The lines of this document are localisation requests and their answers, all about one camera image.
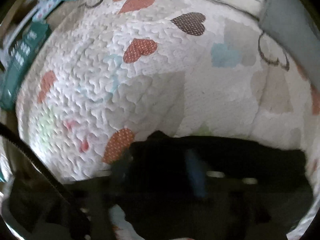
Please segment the black pants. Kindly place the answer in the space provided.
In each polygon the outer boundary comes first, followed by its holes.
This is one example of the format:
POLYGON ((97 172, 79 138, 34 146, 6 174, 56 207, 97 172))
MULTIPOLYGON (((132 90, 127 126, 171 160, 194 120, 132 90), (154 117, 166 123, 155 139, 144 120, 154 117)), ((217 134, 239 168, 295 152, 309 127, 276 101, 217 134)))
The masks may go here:
POLYGON ((144 239, 286 239, 313 204, 300 150, 157 131, 129 156, 117 203, 144 239), (205 197, 195 195, 189 150, 205 170, 205 197))

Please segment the heart pattern quilted bedspread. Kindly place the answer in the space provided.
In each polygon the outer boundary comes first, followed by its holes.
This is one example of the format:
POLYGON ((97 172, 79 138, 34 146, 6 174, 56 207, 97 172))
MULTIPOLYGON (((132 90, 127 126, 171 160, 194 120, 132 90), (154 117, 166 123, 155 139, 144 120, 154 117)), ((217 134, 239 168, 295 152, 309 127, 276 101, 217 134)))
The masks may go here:
POLYGON ((20 137, 62 180, 156 130, 299 148, 319 197, 319 93, 253 18, 210 0, 77 0, 16 102, 20 137))

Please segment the grey laptop bag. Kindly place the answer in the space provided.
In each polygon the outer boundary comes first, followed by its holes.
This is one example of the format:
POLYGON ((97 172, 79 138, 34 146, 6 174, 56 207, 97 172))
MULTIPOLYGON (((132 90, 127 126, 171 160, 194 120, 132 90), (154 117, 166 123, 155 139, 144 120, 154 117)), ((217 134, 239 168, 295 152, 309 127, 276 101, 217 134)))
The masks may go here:
POLYGON ((259 27, 291 54, 319 88, 319 16, 310 10, 302 0, 266 0, 259 27))

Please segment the green cardboard box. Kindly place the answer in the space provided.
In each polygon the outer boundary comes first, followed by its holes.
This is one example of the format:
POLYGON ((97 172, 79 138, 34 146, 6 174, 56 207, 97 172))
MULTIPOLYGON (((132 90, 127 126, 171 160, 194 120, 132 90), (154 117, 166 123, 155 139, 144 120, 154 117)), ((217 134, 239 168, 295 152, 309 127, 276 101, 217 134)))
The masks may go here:
POLYGON ((48 24, 34 22, 22 36, 7 70, 1 74, 1 109, 13 110, 24 77, 51 32, 48 24))

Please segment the patterned long box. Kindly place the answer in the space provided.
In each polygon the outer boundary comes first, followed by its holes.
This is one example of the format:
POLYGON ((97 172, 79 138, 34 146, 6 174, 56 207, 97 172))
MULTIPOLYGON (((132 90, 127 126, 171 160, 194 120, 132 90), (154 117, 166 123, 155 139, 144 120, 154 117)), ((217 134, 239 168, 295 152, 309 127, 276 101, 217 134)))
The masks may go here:
POLYGON ((39 10, 33 16, 33 22, 44 21, 61 2, 62 0, 46 0, 42 2, 39 10))

